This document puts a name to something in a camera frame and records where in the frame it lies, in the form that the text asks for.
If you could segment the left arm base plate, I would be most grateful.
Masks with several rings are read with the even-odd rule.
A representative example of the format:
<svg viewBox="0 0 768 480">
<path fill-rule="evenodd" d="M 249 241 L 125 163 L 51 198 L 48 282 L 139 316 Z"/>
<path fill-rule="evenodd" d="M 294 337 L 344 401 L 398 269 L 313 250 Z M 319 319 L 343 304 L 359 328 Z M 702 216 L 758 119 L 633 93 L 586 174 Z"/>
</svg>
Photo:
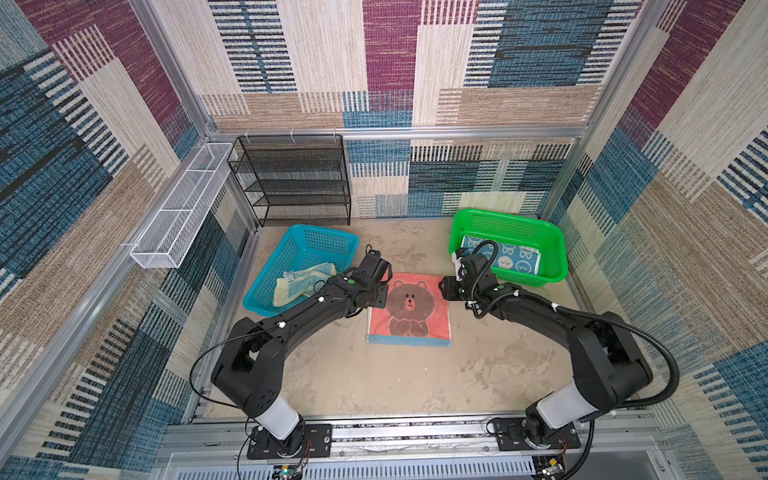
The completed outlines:
<svg viewBox="0 0 768 480">
<path fill-rule="evenodd" d="M 300 421 L 285 438 L 277 439 L 265 427 L 254 427 L 250 432 L 248 460 L 298 460 L 330 456 L 333 440 L 331 424 L 309 424 Z"/>
</svg>

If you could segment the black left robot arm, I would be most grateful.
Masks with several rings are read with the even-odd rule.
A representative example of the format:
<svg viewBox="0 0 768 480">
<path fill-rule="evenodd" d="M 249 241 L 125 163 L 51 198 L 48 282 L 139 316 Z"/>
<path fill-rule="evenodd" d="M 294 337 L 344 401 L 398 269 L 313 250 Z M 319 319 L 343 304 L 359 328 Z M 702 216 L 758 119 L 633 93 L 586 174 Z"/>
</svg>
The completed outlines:
<svg viewBox="0 0 768 480">
<path fill-rule="evenodd" d="M 305 421 L 281 396 L 286 358 L 326 325 L 383 308 L 391 279 L 391 264 L 370 250 L 358 267 L 330 277 L 282 314 L 240 319 L 223 343 L 211 382 L 286 455 L 295 453 L 306 443 Z"/>
</svg>

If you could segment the pale yellow teal towel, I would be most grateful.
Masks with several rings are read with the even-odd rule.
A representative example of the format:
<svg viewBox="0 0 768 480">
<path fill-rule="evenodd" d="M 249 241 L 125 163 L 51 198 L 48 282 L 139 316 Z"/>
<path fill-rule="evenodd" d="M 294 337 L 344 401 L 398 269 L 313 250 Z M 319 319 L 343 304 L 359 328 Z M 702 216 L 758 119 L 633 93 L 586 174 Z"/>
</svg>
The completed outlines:
<svg viewBox="0 0 768 480">
<path fill-rule="evenodd" d="M 310 297 L 315 293 L 318 282 L 323 283 L 336 274 L 336 267 L 330 262 L 284 272 L 276 280 L 272 304 L 274 307 L 283 307 L 300 297 Z"/>
</svg>

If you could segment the light blue patterned towel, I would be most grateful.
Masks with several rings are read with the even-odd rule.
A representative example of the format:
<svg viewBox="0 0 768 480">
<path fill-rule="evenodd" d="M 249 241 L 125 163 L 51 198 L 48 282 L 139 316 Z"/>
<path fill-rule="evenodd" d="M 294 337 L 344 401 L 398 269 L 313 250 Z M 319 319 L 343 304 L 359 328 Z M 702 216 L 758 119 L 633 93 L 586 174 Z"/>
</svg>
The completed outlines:
<svg viewBox="0 0 768 480">
<path fill-rule="evenodd" d="M 464 236 L 461 247 L 467 248 L 468 252 L 472 253 L 481 243 L 485 242 L 485 239 L 479 237 Z M 496 242 L 496 245 L 497 247 L 493 248 L 490 244 L 485 243 L 479 249 L 479 253 L 488 259 L 493 256 L 493 252 L 496 252 L 496 257 L 492 264 L 493 267 L 501 268 L 505 271 L 538 274 L 541 254 L 537 249 L 499 241 Z"/>
</svg>

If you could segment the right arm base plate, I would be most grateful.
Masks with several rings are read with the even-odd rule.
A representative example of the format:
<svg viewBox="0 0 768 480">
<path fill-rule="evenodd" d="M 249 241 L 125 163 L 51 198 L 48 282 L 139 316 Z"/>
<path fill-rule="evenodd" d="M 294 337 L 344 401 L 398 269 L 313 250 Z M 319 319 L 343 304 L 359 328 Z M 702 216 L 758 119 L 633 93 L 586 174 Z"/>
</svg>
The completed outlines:
<svg viewBox="0 0 768 480">
<path fill-rule="evenodd" d="M 508 451 L 579 449 L 582 442 L 572 423 L 552 429 L 546 423 L 525 417 L 493 417 L 486 422 L 486 433 L 498 449 Z"/>
</svg>

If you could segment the red pink towel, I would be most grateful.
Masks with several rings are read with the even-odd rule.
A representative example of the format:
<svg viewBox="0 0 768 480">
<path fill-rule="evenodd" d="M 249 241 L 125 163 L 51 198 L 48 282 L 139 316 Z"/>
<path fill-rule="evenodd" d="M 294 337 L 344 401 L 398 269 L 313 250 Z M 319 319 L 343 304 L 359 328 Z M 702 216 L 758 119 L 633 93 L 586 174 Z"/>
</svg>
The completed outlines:
<svg viewBox="0 0 768 480">
<path fill-rule="evenodd" d="M 441 276 L 395 273 L 384 308 L 369 309 L 366 342 L 378 345 L 449 347 L 452 345 L 448 301 Z"/>
</svg>

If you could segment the teal plastic basket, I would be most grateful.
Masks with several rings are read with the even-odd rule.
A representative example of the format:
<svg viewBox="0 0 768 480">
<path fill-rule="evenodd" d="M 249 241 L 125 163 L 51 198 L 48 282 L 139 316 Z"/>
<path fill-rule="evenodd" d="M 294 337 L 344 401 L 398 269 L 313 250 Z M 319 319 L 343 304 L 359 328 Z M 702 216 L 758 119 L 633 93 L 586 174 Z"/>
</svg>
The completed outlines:
<svg viewBox="0 0 768 480">
<path fill-rule="evenodd" d="M 277 280 L 285 272 L 325 262 L 333 263 L 337 271 L 344 271 L 350 267 L 359 245 L 359 237 L 352 233 L 310 225 L 291 226 L 244 296 L 243 307 L 263 317 L 272 317 L 296 306 L 303 296 L 284 306 L 273 304 Z"/>
</svg>

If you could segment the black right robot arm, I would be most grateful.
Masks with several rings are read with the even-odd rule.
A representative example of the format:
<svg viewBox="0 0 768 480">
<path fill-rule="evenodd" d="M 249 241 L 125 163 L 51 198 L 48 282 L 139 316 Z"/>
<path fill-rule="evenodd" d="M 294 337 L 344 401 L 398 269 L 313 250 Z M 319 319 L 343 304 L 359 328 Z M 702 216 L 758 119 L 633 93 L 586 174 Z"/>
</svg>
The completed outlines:
<svg viewBox="0 0 768 480">
<path fill-rule="evenodd" d="M 520 324 L 565 348 L 573 378 L 525 411 L 526 440 L 552 443 L 575 421 L 619 407 L 653 381 L 652 369 L 621 317 L 568 309 L 512 283 L 500 283 L 480 254 L 455 261 L 456 274 L 439 282 L 444 299 L 462 301 L 479 318 Z"/>
</svg>

